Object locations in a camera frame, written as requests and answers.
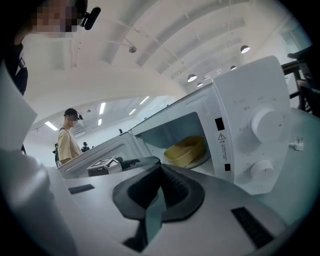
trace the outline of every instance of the man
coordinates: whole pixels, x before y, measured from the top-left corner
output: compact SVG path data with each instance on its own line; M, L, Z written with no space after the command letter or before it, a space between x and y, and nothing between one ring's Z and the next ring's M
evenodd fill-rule
M58 135L58 155L63 165L82 154L80 147L70 132L70 128L75 127L81 118L81 116L78 117L78 112L73 108L68 108L64 112L63 127Z
M88 144L86 142L83 143L83 147L81 148L82 153L88 151L90 147L88 147Z
M43 34L50 38L65 37L76 30L87 11L88 0L37 0L42 4L16 33L5 55L6 68L22 95L25 94L28 70L22 58L22 40L28 34Z

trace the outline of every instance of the table surface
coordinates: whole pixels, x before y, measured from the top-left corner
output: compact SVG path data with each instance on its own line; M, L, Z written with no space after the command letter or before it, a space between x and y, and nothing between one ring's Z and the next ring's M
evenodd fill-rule
M289 147L279 178L271 192L255 195L291 225L305 217L320 189L320 118L292 109L291 141L303 138L303 151Z

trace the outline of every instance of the warning triangle symbol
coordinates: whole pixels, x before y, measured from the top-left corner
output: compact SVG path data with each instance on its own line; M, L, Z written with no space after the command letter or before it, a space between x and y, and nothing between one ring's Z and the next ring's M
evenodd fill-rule
M222 135L222 133L220 133L219 135L219 138L218 138L218 141L221 141L221 140L225 140L226 137Z

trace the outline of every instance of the white plug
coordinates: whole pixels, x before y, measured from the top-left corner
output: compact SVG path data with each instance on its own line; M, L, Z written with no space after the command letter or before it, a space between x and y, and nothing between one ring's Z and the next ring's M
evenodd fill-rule
M302 137L298 137L295 142L290 142L289 146L292 146L297 151L302 151L304 150L304 140Z

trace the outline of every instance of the yellow container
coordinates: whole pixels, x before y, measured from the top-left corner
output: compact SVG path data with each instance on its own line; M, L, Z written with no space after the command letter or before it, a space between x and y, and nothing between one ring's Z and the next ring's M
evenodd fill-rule
M202 136L190 136L169 147L164 152L164 155L171 165L186 167L205 153L205 138Z

